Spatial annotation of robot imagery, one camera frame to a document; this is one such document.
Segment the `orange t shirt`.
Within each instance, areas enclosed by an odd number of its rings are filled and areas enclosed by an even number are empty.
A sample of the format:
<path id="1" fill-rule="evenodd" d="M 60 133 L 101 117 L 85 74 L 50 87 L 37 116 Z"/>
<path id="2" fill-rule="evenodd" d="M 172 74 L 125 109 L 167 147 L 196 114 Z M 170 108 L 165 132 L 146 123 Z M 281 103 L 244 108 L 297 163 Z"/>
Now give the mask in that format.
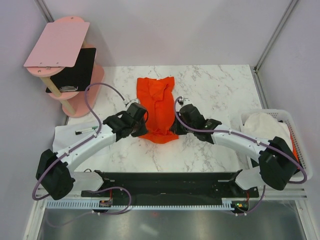
<path id="1" fill-rule="evenodd" d="M 146 122 L 148 133 L 141 136 L 142 139 L 155 144 L 166 144 L 179 138 L 170 130 L 175 121 L 172 94 L 174 87 L 173 76 L 163 79 L 148 77 L 137 79 L 136 96 L 148 111 Z"/>

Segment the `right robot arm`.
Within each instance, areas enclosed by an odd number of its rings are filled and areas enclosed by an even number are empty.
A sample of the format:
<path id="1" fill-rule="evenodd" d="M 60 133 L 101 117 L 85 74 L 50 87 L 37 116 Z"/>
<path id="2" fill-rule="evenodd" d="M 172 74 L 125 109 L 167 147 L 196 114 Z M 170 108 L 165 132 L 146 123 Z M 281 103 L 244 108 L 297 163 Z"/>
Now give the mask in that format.
<path id="1" fill-rule="evenodd" d="M 193 134 L 202 142 L 232 149 L 257 163 L 253 168 L 238 170 L 229 180 L 229 191 L 235 197 L 262 185 L 282 191 L 299 167 L 286 141 L 278 136 L 265 139 L 231 129 L 218 120 L 204 118 L 191 103 L 175 109 L 174 114 L 171 128 L 175 134 Z"/>

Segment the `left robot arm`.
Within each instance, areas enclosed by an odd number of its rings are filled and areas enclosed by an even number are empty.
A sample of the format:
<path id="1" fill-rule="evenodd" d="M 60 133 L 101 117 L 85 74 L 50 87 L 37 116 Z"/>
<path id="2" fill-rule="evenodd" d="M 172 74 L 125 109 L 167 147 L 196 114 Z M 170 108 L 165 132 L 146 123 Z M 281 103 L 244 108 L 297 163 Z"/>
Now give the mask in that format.
<path id="1" fill-rule="evenodd" d="M 126 110 L 99 121 L 98 129 L 91 136 L 57 152 L 45 150 L 36 171 L 36 186 L 42 186 L 54 200 L 64 198 L 71 191 L 89 191 L 99 197 L 106 196 L 110 185 L 97 172 L 75 170 L 91 156 L 121 139 L 145 135 L 148 132 L 146 116 L 147 109 L 133 102 Z"/>

